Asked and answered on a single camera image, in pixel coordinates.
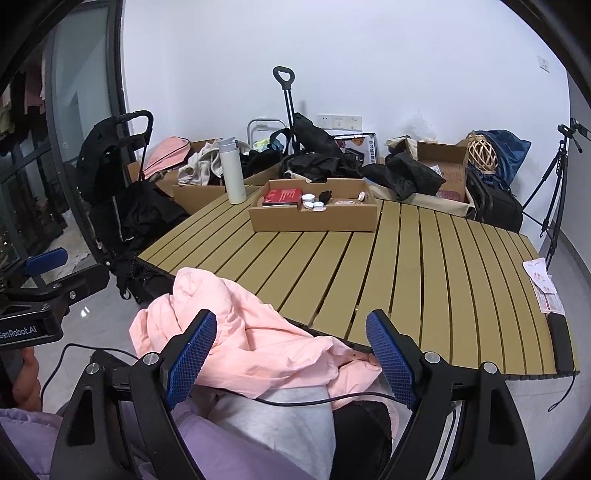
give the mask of purple jacket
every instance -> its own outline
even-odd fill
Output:
[[[122,410],[126,436],[142,479],[156,480],[144,450],[133,405],[123,403]],[[226,432],[198,416],[190,400],[178,404],[172,416],[189,452],[207,480],[313,480],[279,453]],[[16,408],[0,409],[0,424],[35,474],[41,480],[48,480],[61,417]]]

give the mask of white water bottle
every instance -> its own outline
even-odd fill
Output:
[[[244,177],[242,176],[238,140],[236,140],[236,137],[226,138],[220,140],[218,146],[228,201],[233,205],[245,202],[246,189],[244,188]]]

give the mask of suitcase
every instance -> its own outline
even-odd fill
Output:
[[[466,186],[476,206],[475,221],[519,233],[523,223],[523,207],[519,201],[498,182],[492,187],[484,183],[475,170],[471,165],[466,169]]]

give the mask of metal bolt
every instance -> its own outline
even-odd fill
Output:
[[[86,373],[89,375],[94,375],[100,370],[99,364],[90,364],[86,367]]]
[[[441,357],[435,352],[425,353],[425,360],[430,364],[438,364],[441,361]]]
[[[148,355],[144,357],[144,363],[146,365],[154,365],[158,360],[160,360],[160,357],[157,353],[148,353]]]
[[[496,367],[496,365],[492,362],[485,362],[484,364],[484,370],[485,372],[488,372],[490,374],[496,374],[498,372],[498,368]]]

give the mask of tripod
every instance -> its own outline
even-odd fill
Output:
[[[574,137],[574,134],[578,131],[581,135],[583,135],[587,140],[591,141],[589,138],[589,131],[581,125],[577,120],[574,118],[570,119],[570,127],[566,125],[559,125],[558,131],[564,135],[564,138],[560,140],[560,145],[558,146],[558,152],[556,156],[553,158],[552,162],[548,166],[548,169],[545,171],[540,183],[535,188],[535,190],[530,195],[530,198],[524,203],[524,215],[533,220],[535,223],[542,227],[540,232],[540,238],[544,235],[544,233],[548,233],[548,237],[550,237],[550,247],[548,249],[548,254],[546,255],[546,267],[550,266],[550,262],[552,261],[552,257],[556,252],[556,247],[558,246],[558,237],[560,235],[560,227],[562,225],[562,217],[564,213],[564,203],[566,201],[566,184],[567,184],[567,173],[569,167],[569,152],[567,150],[567,139],[571,139],[579,150],[579,153],[583,153],[583,149],[577,142]],[[533,200],[534,196],[538,193],[542,185],[550,178],[550,174],[552,171],[556,169],[556,185],[554,186],[554,193],[552,195],[552,200],[550,202],[550,206],[548,207],[548,213],[544,218],[543,222],[539,222],[531,215],[525,212],[525,208],[530,204]],[[556,212],[556,221],[553,226],[550,225],[550,218],[552,216],[552,211],[554,210],[554,205],[556,204],[556,198],[558,197],[558,191],[560,190],[560,197],[558,199],[558,209]]]

